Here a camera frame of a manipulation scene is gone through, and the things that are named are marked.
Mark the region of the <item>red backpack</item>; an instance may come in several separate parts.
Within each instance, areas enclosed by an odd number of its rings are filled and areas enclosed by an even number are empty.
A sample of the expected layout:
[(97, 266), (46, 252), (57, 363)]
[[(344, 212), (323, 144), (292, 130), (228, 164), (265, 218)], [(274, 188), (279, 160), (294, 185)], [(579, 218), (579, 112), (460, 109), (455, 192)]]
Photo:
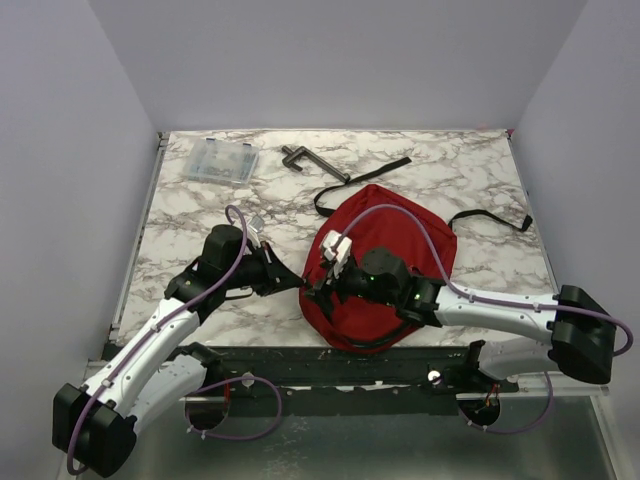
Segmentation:
[[(313, 240), (303, 269), (307, 285), (320, 280), (325, 273), (321, 267), (320, 245), (326, 234), (331, 230), (343, 231), (359, 214), (379, 204), (399, 206), (413, 214), (428, 231), (445, 271), (448, 274), (452, 272), (457, 252), (452, 221), (446, 222), (426, 208), (376, 184), (363, 187), (336, 209), (321, 207), (321, 196), (331, 190), (328, 187), (314, 198), (316, 211), (326, 221)], [(442, 277), (424, 236), (415, 223), (399, 211), (381, 209), (369, 214), (350, 231), (348, 237), (353, 242), (351, 252), (357, 260), (373, 248), (386, 247), (414, 272), (436, 279)], [(393, 308), (359, 298), (347, 299), (329, 316), (303, 293), (299, 294), (299, 305), (307, 322), (329, 345), (342, 351), (381, 352), (417, 330), (399, 319)]]

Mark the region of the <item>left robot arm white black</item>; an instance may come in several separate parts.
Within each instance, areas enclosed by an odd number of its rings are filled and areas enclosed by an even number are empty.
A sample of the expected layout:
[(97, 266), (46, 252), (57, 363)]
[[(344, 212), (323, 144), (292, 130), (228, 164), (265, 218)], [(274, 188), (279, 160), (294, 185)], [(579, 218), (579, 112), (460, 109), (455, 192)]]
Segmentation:
[(73, 475), (117, 472), (143, 430), (193, 391), (214, 393), (220, 368), (205, 353), (177, 354), (179, 344), (221, 306), (230, 290), (268, 296), (302, 285), (266, 242), (249, 243), (246, 229), (217, 225), (201, 255), (165, 290), (138, 333), (95, 375), (65, 384), (53, 401), (52, 442)]

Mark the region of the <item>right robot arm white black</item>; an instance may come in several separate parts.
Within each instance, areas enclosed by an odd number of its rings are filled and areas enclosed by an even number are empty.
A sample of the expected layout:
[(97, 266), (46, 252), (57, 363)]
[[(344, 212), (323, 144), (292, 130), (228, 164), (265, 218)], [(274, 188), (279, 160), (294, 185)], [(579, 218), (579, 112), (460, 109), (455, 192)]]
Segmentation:
[(610, 382), (616, 328), (583, 289), (562, 286), (557, 295), (474, 293), (411, 271), (384, 247), (353, 255), (327, 252), (321, 277), (305, 291), (325, 316), (350, 297), (394, 309), (411, 327), (464, 326), (496, 330), (512, 340), (482, 343), (460, 367), (460, 379), (480, 392), (520, 373), (559, 371), (588, 384)]

